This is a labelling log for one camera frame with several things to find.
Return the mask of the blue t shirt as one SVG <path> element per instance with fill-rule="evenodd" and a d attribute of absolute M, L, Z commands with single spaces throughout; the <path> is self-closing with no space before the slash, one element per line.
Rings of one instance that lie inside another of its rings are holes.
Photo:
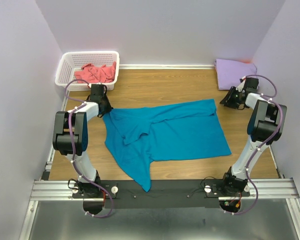
<path fill-rule="evenodd" d="M 114 108 L 102 119 L 107 149 L 145 192 L 152 185 L 152 162 L 207 159 L 232 153 L 213 99 Z"/>

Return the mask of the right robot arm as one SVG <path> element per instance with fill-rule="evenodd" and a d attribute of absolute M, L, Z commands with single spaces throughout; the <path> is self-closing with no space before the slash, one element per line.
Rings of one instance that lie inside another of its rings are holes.
<path fill-rule="evenodd" d="M 274 88 L 274 95 L 258 93 L 259 78 L 267 80 Z M 278 104 L 274 97 L 278 94 L 275 84 L 259 74 L 246 75 L 238 86 L 232 86 L 220 104 L 239 110 L 252 109 L 247 125 L 248 139 L 238 160 L 223 175 L 220 191 L 231 196 L 242 193 L 250 181 L 250 173 L 264 150 L 280 139 L 287 114 L 287 106 Z"/>

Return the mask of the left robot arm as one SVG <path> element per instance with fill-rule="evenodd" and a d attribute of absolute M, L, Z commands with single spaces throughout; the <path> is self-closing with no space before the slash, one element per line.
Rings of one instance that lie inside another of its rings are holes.
<path fill-rule="evenodd" d="M 104 84 L 90 84 L 90 94 L 86 100 L 70 111 L 58 111 L 55 114 L 52 136 L 54 150 L 65 156 L 73 166 L 76 174 L 76 186 L 73 190 L 90 198 L 102 194 L 110 197 L 109 192 L 101 186 L 98 171 L 92 166 L 87 148 L 89 143 L 88 121 L 102 118 L 113 109 L 107 97 Z"/>

